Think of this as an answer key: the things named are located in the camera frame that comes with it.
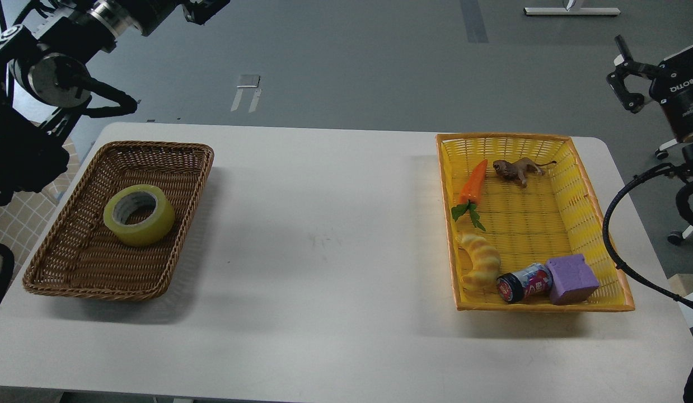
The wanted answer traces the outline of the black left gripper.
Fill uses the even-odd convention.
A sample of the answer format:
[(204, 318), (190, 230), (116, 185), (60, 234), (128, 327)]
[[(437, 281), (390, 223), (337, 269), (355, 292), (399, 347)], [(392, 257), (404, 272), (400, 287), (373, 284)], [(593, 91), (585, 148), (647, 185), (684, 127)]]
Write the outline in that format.
[(134, 26), (142, 36), (150, 36), (158, 26), (182, 5), (185, 19), (195, 25), (205, 25), (216, 13), (229, 5), (231, 0), (218, 1), (120, 1)]

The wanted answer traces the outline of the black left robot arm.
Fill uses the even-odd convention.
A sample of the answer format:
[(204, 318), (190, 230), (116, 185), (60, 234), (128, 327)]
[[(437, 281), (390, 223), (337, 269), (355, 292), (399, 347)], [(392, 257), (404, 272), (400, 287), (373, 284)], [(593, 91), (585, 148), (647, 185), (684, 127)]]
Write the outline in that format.
[(231, 1), (0, 1), (0, 304), (72, 178), (81, 118), (130, 116), (134, 97), (91, 77), (124, 31), (223, 21)]

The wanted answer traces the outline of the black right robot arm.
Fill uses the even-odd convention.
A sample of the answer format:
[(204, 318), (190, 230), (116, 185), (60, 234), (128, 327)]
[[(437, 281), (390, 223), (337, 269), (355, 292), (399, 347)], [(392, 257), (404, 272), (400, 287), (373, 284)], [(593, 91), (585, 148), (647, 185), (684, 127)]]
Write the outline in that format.
[(616, 252), (610, 237), (610, 220), (618, 204), (633, 189), (659, 176), (676, 177), (683, 186), (676, 194), (676, 208), (680, 217), (693, 229), (693, 44), (668, 56), (658, 64), (636, 61), (622, 35), (615, 36), (621, 57), (615, 69), (606, 77), (620, 104), (631, 113), (638, 113), (648, 102), (654, 101), (671, 126), (673, 140), (682, 145), (683, 163), (664, 162), (634, 176), (608, 205), (602, 221), (604, 246), (619, 271), (647, 288), (684, 304), (693, 310), (693, 301), (666, 290), (637, 273)]

